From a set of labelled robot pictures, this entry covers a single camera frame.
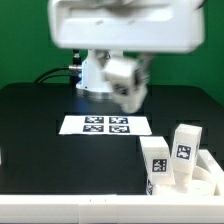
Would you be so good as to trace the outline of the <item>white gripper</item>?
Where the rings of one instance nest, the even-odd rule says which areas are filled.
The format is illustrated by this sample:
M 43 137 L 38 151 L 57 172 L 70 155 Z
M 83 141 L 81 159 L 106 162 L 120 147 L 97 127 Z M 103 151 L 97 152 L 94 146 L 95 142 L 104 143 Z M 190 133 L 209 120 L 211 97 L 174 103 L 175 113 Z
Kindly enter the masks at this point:
M 191 52 L 205 38 L 203 0 L 49 0 L 53 42 L 60 48 Z M 137 58 L 134 85 L 149 81 L 153 54 Z

